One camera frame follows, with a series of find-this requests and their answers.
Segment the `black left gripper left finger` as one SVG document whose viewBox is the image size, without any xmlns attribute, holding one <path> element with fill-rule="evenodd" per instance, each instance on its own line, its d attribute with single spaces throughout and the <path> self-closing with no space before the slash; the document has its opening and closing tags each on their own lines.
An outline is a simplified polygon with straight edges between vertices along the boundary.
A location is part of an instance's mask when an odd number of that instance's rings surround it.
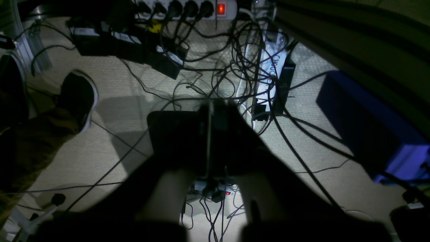
<svg viewBox="0 0 430 242">
<path fill-rule="evenodd" d="M 198 112 L 149 114 L 154 154 L 84 212 L 40 226 L 35 242 L 185 242 L 187 193 L 205 173 L 207 124 Z"/>
</svg>

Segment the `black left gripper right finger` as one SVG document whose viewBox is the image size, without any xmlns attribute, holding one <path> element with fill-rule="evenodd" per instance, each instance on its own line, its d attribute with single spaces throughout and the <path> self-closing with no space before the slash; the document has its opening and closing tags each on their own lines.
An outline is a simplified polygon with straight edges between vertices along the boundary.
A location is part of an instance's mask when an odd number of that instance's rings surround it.
<svg viewBox="0 0 430 242">
<path fill-rule="evenodd" d="M 278 159 L 233 101 L 210 103 L 211 159 L 238 184 L 248 220 L 241 242 L 391 242 L 381 223 L 326 202 Z"/>
</svg>

